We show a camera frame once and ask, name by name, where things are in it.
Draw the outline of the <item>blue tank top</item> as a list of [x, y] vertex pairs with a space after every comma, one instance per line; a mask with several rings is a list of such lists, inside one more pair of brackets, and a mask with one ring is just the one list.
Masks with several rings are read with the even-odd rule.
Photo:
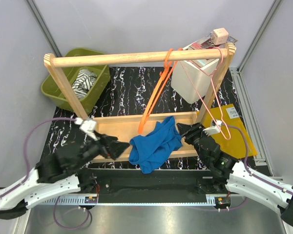
[[146, 136], [133, 137], [129, 142], [132, 146], [129, 163], [139, 165], [143, 174], [160, 168], [172, 152], [182, 147], [182, 137], [175, 124], [175, 118], [168, 116], [162, 122], [156, 122], [154, 130]]

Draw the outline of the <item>orange plastic hanger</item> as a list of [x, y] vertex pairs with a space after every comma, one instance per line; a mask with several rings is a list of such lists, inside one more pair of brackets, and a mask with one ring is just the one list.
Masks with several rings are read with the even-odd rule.
[[141, 135], [144, 129], [144, 125], [146, 124], [150, 114], [152, 113], [152, 110], [158, 100], [158, 98], [160, 97], [163, 89], [166, 86], [167, 81], [169, 80], [176, 64], [177, 61], [168, 61], [168, 57], [171, 54], [171, 52], [173, 51], [173, 49], [169, 49], [165, 61], [164, 61], [164, 70], [162, 72], [160, 72], [160, 77], [159, 80], [150, 96], [150, 99], [146, 105], [145, 111], [142, 115], [142, 118], [140, 120], [139, 123], [139, 127], [138, 127], [138, 134]]

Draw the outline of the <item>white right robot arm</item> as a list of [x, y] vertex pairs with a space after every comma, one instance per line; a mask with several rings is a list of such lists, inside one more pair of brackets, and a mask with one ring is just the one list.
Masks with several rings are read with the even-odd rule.
[[185, 143], [192, 145], [203, 164], [212, 172], [212, 188], [217, 193], [225, 190], [250, 198], [270, 208], [293, 227], [293, 186], [266, 176], [223, 152], [212, 138], [220, 132], [222, 121], [213, 121], [206, 128], [201, 123], [178, 123], [178, 132]]

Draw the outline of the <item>striped white tank top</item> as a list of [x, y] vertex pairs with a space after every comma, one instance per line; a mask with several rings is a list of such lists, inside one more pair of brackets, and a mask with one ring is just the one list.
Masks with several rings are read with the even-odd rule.
[[72, 84], [72, 89], [78, 99], [84, 98], [95, 83], [97, 75], [88, 69], [81, 69]]

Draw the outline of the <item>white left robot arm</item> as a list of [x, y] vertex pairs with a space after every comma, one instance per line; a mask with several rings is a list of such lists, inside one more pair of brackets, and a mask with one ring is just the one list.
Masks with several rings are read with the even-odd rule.
[[90, 193], [96, 181], [85, 164], [97, 156], [116, 160], [130, 146], [117, 137], [102, 135], [84, 144], [70, 142], [40, 159], [29, 176], [0, 188], [0, 219], [9, 220], [51, 198], [72, 193]]

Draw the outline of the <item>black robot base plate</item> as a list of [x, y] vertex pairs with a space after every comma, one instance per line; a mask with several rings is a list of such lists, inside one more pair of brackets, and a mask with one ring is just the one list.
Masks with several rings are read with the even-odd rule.
[[227, 195], [208, 170], [95, 169], [79, 171], [81, 192], [98, 192], [99, 205], [212, 205], [212, 195]]

